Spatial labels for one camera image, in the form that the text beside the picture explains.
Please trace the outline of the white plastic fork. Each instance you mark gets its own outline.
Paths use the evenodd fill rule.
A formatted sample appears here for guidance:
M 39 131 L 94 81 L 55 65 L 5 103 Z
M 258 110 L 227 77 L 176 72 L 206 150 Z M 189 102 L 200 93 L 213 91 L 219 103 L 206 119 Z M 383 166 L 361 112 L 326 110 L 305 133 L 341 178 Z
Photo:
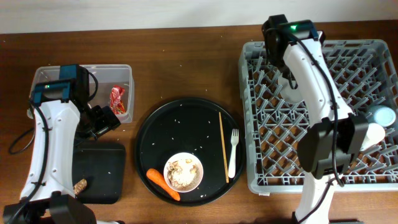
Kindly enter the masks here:
M 233 129 L 231 133 L 231 155 L 228 166 L 228 177 L 234 178 L 236 175 L 236 147 L 239 143 L 239 130 Z

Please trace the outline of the grey-white plate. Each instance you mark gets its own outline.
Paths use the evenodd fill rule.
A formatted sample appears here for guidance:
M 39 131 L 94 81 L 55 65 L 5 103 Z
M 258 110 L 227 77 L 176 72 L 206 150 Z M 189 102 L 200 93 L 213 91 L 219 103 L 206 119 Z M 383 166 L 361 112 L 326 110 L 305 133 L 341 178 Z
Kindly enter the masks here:
M 286 78 L 283 77 L 283 75 L 280 75 L 278 77 L 278 84 L 282 86 L 280 95 L 285 102 L 297 104 L 303 101 L 303 97 L 299 92 L 297 82 L 294 80 L 294 76 L 291 73 L 289 73 Z

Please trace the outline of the wooden chopstick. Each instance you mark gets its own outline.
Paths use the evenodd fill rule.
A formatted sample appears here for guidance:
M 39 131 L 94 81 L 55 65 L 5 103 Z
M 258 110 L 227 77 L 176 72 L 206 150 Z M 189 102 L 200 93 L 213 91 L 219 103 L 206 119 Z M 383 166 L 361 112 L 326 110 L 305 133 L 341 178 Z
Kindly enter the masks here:
M 223 131 L 223 119 L 221 112 L 218 112 L 218 117 L 219 117 L 219 124 L 220 124 L 220 134 L 221 134 L 221 147 L 222 147 L 222 152 L 223 152 L 223 165 L 224 165 L 224 174 L 225 174 L 225 179 L 226 183 L 229 183 L 229 177 L 228 177 L 228 165 L 227 165 L 227 158 L 226 158 L 226 149 L 225 149 L 225 141 L 224 141 L 224 131 Z

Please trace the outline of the light blue cup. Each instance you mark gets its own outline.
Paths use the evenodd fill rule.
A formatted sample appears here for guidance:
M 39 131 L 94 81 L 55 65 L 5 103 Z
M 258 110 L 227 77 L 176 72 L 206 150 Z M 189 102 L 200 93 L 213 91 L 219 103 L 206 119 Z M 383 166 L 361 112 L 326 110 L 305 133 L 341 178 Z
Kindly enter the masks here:
M 373 106 L 368 112 L 370 113 L 369 122 L 377 123 L 383 128 L 392 125 L 396 120 L 395 111 L 384 105 Z

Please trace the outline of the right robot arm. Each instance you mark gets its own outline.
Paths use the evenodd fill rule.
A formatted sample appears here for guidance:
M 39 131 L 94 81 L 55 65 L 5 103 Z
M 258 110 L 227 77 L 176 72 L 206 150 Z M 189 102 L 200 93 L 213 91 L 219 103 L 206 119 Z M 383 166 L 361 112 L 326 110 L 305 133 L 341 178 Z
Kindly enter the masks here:
M 309 129 L 297 144 L 305 171 L 295 223 L 329 223 L 329 211 L 341 176 L 358 157 L 368 122 L 354 114 L 340 95 L 322 53 L 321 32 L 310 20 L 288 22 L 270 16 L 262 25 L 267 59 L 297 90 L 307 107 Z

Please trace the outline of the white bowl with oatmeal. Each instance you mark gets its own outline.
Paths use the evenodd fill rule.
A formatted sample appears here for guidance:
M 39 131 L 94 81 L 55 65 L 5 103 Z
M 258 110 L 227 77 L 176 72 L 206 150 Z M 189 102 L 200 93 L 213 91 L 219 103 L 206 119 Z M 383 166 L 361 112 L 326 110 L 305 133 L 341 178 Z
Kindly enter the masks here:
M 174 191 L 187 193 L 201 183 L 204 168 L 193 153 L 180 152 L 170 157 L 164 166 L 166 184 Z

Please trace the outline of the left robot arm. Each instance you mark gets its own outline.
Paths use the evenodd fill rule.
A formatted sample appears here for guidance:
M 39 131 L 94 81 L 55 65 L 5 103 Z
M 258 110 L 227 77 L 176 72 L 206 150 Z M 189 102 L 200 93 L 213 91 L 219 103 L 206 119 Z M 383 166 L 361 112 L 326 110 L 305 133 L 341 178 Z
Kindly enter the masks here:
M 62 65 L 57 80 L 35 84 L 29 100 L 35 119 L 29 176 L 19 203 L 4 207 L 4 223 L 40 223 L 45 212 L 52 223 L 98 222 L 94 212 L 76 199 L 73 149 L 121 123 L 110 107 L 89 107 L 95 97 L 89 84 L 93 77 L 80 65 Z

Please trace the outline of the brown cookie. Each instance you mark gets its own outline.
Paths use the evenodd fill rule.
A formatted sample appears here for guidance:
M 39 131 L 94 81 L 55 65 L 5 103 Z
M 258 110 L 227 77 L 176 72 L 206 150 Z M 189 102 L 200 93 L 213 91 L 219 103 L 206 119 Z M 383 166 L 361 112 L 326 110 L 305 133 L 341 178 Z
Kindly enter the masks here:
M 88 183 L 86 179 L 81 179 L 79 182 L 77 182 L 73 186 L 73 191 L 75 195 L 80 194 L 82 191 L 84 191 L 87 187 Z

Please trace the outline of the cream white cup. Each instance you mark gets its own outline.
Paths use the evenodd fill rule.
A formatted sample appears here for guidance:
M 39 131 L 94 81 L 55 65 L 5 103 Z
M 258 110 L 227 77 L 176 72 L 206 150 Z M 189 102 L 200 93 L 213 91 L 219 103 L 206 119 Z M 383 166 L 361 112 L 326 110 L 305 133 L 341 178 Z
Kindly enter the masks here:
M 384 128 L 377 123 L 369 123 L 360 151 L 365 151 L 381 142 L 386 136 Z

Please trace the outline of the red snack wrapper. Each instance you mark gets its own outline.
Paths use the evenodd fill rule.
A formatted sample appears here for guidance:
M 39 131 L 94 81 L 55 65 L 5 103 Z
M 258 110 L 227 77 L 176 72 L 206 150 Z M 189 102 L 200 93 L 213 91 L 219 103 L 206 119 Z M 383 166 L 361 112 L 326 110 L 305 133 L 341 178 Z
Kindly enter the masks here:
M 121 86 L 115 85 L 111 89 L 109 96 L 109 107 L 114 114 L 124 114 L 126 109 L 122 101 L 122 96 L 124 95 L 125 89 Z

